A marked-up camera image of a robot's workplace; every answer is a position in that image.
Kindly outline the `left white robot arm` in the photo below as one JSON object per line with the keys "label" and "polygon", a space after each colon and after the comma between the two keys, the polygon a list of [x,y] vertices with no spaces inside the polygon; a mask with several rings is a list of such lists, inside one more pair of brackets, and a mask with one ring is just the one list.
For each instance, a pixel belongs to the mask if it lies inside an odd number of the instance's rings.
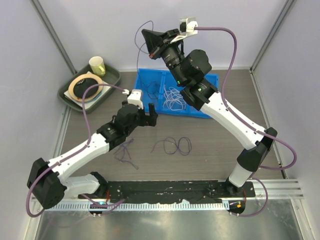
{"label": "left white robot arm", "polygon": [[101,126],[88,140],[72,150],[48,161],[37,159],[27,181],[27,187],[47,210],[63,198],[85,194],[100,200],[107,196],[108,182],[96,171],[73,177],[73,173],[91,160],[104,155],[126,141],[137,127],[157,124],[155,105],[149,103],[148,113],[127,101],[112,120]]}

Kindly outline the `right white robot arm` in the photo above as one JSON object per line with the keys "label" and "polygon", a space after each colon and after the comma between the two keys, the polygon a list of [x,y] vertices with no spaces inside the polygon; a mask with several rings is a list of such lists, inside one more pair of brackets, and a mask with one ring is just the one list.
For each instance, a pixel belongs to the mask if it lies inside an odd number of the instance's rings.
{"label": "right white robot arm", "polygon": [[180,93],[184,101],[216,120],[243,146],[232,173],[215,190],[216,194],[238,197],[244,191],[245,182],[258,170],[270,152],[274,141],[265,135],[275,137],[277,131],[272,127],[265,129],[241,112],[232,110],[218,88],[205,78],[212,69],[206,52],[195,49],[184,55],[183,40],[178,29],[166,32],[143,29],[141,33],[149,57],[153,60],[162,58],[177,86],[182,88]]}

